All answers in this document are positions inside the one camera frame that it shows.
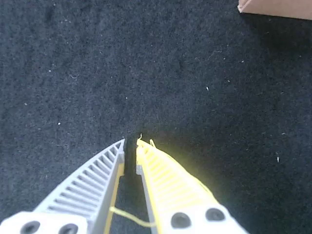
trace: yellow ribbed pad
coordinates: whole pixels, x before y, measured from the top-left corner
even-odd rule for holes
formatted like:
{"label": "yellow ribbed pad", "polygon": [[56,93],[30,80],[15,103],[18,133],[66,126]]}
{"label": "yellow ribbed pad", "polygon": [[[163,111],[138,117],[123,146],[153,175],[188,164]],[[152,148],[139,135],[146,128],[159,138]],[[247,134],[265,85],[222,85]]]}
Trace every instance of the yellow ribbed pad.
{"label": "yellow ribbed pad", "polygon": [[137,140],[136,164],[141,165],[146,180],[148,196],[159,234],[162,233],[160,217],[165,212],[179,211],[185,207],[216,203],[210,190],[189,174],[178,162],[148,144]]}

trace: mounting hole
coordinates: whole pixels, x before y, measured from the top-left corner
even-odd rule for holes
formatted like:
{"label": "mounting hole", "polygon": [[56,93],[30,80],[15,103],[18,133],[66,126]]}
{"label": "mounting hole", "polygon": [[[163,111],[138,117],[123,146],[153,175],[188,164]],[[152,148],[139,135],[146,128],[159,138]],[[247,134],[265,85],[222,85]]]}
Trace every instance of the mounting hole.
{"label": "mounting hole", "polygon": [[26,223],[20,231],[20,234],[33,234],[38,231],[40,223],[38,221],[31,221]]}
{"label": "mounting hole", "polygon": [[208,221],[222,221],[225,219],[225,216],[221,210],[211,208],[206,211],[206,219],[208,219]]}
{"label": "mounting hole", "polygon": [[175,213],[171,218],[171,226],[173,228],[187,228],[190,225],[191,220],[185,213]]}
{"label": "mounting hole", "polygon": [[58,232],[58,234],[76,234],[78,232],[78,226],[73,223],[64,225]]}

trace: cardboard edge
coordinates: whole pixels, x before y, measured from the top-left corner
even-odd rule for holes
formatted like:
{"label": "cardboard edge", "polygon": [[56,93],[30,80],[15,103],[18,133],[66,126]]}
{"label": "cardboard edge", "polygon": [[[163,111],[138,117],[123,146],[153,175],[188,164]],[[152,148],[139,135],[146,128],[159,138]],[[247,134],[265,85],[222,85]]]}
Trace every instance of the cardboard edge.
{"label": "cardboard edge", "polygon": [[251,2],[252,0],[239,0],[238,1],[238,10],[240,13],[243,13],[245,8],[248,6],[248,4]]}

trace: yellow string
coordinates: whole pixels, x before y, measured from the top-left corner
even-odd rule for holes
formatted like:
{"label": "yellow string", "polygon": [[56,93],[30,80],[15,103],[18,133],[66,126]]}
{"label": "yellow string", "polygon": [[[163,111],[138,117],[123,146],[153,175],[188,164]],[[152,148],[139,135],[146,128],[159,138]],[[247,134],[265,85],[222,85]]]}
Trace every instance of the yellow string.
{"label": "yellow string", "polygon": [[156,224],[155,223],[150,223],[150,222],[146,222],[146,221],[143,221],[137,217],[135,217],[133,214],[130,214],[126,211],[123,211],[123,210],[120,210],[114,206],[111,206],[109,208],[109,210],[117,215],[120,215],[122,217],[125,217],[125,218],[128,218],[130,220],[132,220],[133,222],[137,223],[138,225],[142,226],[142,227],[145,227],[145,228],[151,228],[151,227],[155,227]]}
{"label": "yellow string", "polygon": [[152,139],[150,139],[150,145],[156,148],[155,143]]}

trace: black carpet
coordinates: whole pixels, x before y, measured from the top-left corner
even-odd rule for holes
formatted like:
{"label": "black carpet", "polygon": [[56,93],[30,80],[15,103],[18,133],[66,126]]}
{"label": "black carpet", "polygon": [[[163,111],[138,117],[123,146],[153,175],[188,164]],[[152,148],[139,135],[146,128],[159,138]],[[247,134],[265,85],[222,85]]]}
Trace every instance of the black carpet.
{"label": "black carpet", "polygon": [[[143,132],[250,233],[311,234],[312,21],[236,5],[2,1],[0,220]],[[127,180],[117,206],[147,219]],[[149,232],[114,217],[111,233]]]}

